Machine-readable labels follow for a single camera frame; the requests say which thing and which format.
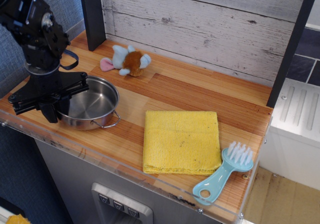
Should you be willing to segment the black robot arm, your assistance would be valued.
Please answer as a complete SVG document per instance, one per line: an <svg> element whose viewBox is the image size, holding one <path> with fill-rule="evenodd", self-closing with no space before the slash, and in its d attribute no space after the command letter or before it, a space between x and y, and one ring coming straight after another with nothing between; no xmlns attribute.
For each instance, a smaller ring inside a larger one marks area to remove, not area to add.
<svg viewBox="0 0 320 224"><path fill-rule="evenodd" d="M69 35L44 0L0 0L0 24L25 58L29 81L8 97L17 115L36 109L50 123L68 114L73 95L88 90L88 75L73 72L79 57L67 50Z"/></svg>

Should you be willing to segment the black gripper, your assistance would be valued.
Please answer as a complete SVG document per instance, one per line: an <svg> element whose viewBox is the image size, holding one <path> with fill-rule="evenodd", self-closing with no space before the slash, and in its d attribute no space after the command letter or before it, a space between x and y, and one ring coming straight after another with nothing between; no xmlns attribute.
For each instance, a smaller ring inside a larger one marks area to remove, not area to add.
<svg viewBox="0 0 320 224"><path fill-rule="evenodd" d="M57 112L69 115L73 95L89 89L85 72L62 72L31 74L28 82L8 97L17 115L41 110L49 123L57 123Z"/></svg>

